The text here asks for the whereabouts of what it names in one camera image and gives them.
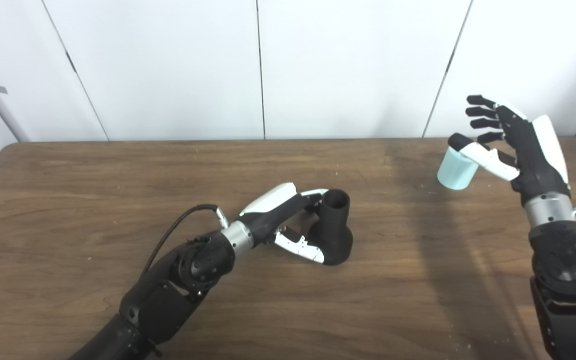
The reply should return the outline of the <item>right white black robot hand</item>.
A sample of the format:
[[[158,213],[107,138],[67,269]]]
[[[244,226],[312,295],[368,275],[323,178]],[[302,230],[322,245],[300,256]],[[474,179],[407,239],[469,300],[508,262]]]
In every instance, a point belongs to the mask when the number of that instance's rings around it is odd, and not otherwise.
[[[550,117],[529,119],[510,104],[469,95],[465,110],[473,129],[491,128],[473,140],[455,132],[451,149],[510,182],[521,205],[546,193],[571,197],[566,159]]]

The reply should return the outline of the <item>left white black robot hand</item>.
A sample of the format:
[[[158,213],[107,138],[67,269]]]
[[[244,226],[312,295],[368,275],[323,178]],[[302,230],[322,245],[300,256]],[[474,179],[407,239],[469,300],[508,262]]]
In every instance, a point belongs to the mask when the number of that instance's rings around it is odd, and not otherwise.
[[[327,192],[325,188],[298,192],[294,183],[281,183],[249,203],[238,214],[237,222],[251,240],[252,249],[260,244],[275,244],[293,255],[322,264],[325,259],[322,249],[284,223],[299,212],[317,212]]]

